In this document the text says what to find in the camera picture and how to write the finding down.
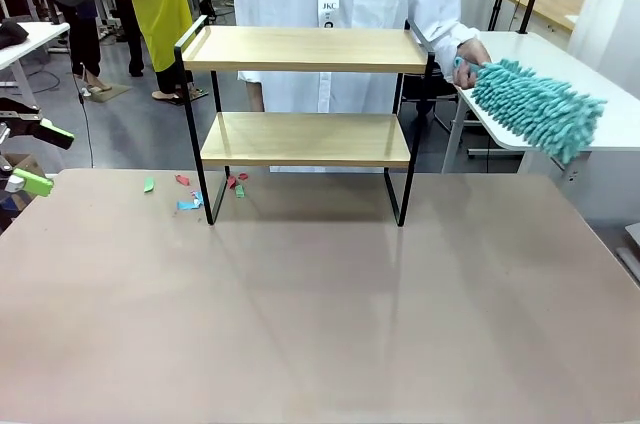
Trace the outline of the person's left hand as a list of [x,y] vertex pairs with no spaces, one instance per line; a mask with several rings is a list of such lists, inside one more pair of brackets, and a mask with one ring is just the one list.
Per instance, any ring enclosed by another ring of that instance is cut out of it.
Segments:
[[471,89],[477,81],[472,64],[482,66],[491,61],[488,50],[478,38],[469,39],[458,46],[457,56],[463,62],[453,69],[453,82],[462,90]]

